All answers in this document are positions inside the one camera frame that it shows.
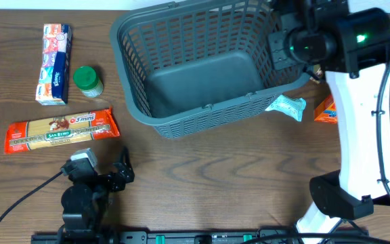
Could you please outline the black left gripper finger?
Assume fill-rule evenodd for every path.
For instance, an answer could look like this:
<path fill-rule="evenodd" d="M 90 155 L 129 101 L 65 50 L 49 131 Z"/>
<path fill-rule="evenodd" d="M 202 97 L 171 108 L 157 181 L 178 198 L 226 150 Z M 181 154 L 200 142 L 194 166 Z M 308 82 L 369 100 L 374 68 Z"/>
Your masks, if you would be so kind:
<path fill-rule="evenodd" d="M 132 165 L 130 162 L 129 150 L 126 146 L 123 147 L 123 149 L 120 153 L 119 162 L 127 168 L 132 168 Z"/>
<path fill-rule="evenodd" d="M 89 159 L 86 158 L 67 160 L 67 162 L 61 167 L 61 172 L 65 176 L 68 176 L 70 180 L 78 180 L 96 174 L 93 165 L 90 163 Z"/>

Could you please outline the light teal snack packet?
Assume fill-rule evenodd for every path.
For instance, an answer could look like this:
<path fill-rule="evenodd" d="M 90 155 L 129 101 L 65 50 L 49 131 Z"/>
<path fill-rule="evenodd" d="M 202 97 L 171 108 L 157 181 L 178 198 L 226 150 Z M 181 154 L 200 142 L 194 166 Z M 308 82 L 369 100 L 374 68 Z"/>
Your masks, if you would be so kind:
<path fill-rule="evenodd" d="M 289 98 L 279 95 L 266 109 L 269 111 L 278 111 L 292 117 L 298 122 L 302 121 L 303 111 L 306 108 L 306 101 L 303 98 Z"/>

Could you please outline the orange Redoxon box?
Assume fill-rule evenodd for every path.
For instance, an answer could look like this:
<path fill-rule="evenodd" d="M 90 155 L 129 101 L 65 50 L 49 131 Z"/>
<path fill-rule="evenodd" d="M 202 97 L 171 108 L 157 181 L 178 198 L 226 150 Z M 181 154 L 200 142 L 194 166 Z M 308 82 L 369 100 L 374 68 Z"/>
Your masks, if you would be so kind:
<path fill-rule="evenodd" d="M 337 124 L 337 109 L 332 94 L 314 110 L 314 121 Z"/>

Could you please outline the Kleenex tissue multipack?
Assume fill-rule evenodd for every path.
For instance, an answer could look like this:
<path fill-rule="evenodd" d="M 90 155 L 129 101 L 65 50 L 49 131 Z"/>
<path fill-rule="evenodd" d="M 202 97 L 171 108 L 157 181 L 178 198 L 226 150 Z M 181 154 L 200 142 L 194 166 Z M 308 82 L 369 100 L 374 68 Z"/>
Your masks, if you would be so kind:
<path fill-rule="evenodd" d="M 35 100 L 44 106 L 68 102 L 72 31 L 68 24 L 44 24 L 42 63 Z"/>

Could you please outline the green lid pesto jar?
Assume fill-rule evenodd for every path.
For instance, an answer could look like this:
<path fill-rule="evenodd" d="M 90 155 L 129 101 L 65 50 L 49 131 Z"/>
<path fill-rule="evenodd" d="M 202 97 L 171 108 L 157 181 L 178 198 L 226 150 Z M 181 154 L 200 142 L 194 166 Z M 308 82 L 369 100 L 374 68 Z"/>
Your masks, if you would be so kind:
<path fill-rule="evenodd" d="M 95 98 L 101 95 L 104 90 L 104 85 L 98 74 L 90 66 L 82 66 L 76 69 L 73 80 L 83 95 L 88 98 Z"/>

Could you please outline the grey plastic basket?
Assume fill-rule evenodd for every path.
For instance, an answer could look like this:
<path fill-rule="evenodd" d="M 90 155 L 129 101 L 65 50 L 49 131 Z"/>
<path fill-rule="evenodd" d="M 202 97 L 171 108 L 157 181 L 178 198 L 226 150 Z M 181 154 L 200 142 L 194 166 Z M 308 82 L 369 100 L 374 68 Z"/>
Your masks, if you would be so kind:
<path fill-rule="evenodd" d="M 259 115 L 309 81 L 276 70 L 268 37 L 281 33 L 268 1 L 182 1 L 132 10 L 110 29 L 131 116 L 179 138 Z"/>

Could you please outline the brown Nescafe Gold pouch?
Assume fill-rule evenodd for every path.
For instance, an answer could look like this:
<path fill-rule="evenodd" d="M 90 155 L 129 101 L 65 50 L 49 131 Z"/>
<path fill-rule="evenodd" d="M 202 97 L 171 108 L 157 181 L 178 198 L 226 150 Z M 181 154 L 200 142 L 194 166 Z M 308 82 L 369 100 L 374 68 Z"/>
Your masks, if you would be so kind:
<path fill-rule="evenodd" d="M 307 73 L 309 74 L 310 76 L 310 81 L 313 81 L 314 83 L 317 83 L 317 84 L 321 84 L 321 83 L 324 83 L 325 80 L 324 80 L 324 73 L 321 69 L 321 66 L 318 64 L 318 65 L 315 65 L 313 66 L 313 70 L 312 71 L 307 71 Z"/>

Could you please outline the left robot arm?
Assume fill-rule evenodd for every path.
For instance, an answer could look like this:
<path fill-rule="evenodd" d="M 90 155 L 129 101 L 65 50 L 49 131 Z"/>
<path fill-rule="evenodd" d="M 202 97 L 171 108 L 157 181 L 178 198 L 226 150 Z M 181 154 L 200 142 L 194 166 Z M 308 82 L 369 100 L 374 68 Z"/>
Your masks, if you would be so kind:
<path fill-rule="evenodd" d="M 123 153 L 113 164 L 116 171 L 99 175 L 88 159 L 69 159 L 61 171 L 72 181 L 62 195 L 64 225 L 57 233 L 58 243 L 118 243 L 118 234 L 102 226 L 112 192 L 125 189 L 135 174 L 129 155 Z"/>

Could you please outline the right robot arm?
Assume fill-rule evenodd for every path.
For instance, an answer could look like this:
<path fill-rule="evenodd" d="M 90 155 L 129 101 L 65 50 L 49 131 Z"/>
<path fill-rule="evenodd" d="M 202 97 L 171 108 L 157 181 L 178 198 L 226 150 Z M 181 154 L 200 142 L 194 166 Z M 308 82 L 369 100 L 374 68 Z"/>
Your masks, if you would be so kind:
<path fill-rule="evenodd" d="M 390 17 L 346 1 L 182 1 L 127 12 L 110 29 L 127 108 L 179 138 L 261 114 L 324 73 L 341 168 L 310 181 L 289 238 L 345 239 L 343 220 L 390 205 Z"/>

